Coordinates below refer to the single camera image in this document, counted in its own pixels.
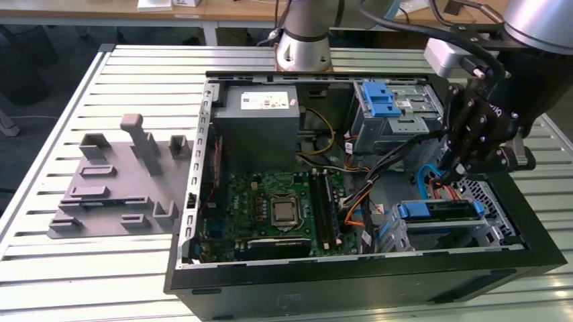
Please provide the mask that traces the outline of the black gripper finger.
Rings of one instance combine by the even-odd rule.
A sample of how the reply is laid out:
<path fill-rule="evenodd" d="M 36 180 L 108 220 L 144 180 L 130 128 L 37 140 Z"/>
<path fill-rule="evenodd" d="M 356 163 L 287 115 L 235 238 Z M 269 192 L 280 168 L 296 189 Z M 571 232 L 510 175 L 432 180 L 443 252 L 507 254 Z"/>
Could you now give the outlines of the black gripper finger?
<path fill-rule="evenodd" d="M 455 115 L 448 118 L 448 181 L 456 182 L 468 173 L 478 173 L 484 167 L 488 154 L 488 124 L 482 115 L 476 119 Z"/>
<path fill-rule="evenodd" d="M 455 172 L 459 164 L 464 164 L 471 156 L 474 134 L 471 118 L 474 116 L 474 100 L 462 84 L 451 83 L 446 93 L 443 106 L 443 132 L 446 134 L 446 152 L 440 159 L 442 176 Z"/>

